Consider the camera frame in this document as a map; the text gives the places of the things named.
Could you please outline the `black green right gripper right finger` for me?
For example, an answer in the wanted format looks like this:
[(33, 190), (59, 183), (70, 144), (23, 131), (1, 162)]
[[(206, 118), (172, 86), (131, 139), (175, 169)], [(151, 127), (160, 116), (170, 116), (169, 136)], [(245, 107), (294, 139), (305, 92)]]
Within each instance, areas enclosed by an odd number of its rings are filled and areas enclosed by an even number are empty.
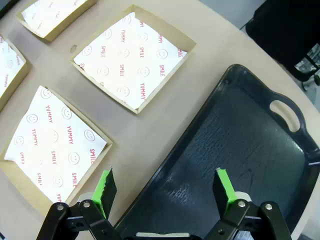
[(291, 234), (277, 203), (255, 205), (239, 198), (227, 171), (215, 170), (212, 191), (220, 220), (205, 236), (206, 240), (232, 240), (239, 231), (249, 232), (254, 240), (290, 240)]

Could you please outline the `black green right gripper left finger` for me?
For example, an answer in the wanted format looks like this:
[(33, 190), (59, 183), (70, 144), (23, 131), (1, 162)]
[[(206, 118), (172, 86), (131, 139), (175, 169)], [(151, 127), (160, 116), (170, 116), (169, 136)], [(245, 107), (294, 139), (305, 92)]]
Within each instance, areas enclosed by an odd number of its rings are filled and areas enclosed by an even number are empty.
[(37, 235), (38, 240), (75, 240), (89, 231), (95, 240), (120, 240), (108, 217), (117, 193), (113, 171), (105, 170), (88, 199), (69, 206), (55, 202), (49, 208)]

